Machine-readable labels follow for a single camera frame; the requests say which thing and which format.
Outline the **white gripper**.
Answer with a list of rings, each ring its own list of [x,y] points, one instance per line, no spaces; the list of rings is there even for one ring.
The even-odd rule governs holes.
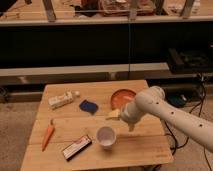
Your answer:
[[[139,107],[135,101],[127,103],[121,110],[115,109],[106,116],[107,120],[119,120],[120,118],[128,123],[129,132],[133,132],[135,124],[146,114],[146,111]]]

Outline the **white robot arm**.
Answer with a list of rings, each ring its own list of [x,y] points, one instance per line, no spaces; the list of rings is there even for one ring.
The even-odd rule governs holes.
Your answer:
[[[122,120],[133,131],[145,114],[163,119],[213,153],[213,123],[168,104],[159,86],[138,92],[124,107],[108,113],[106,119]]]

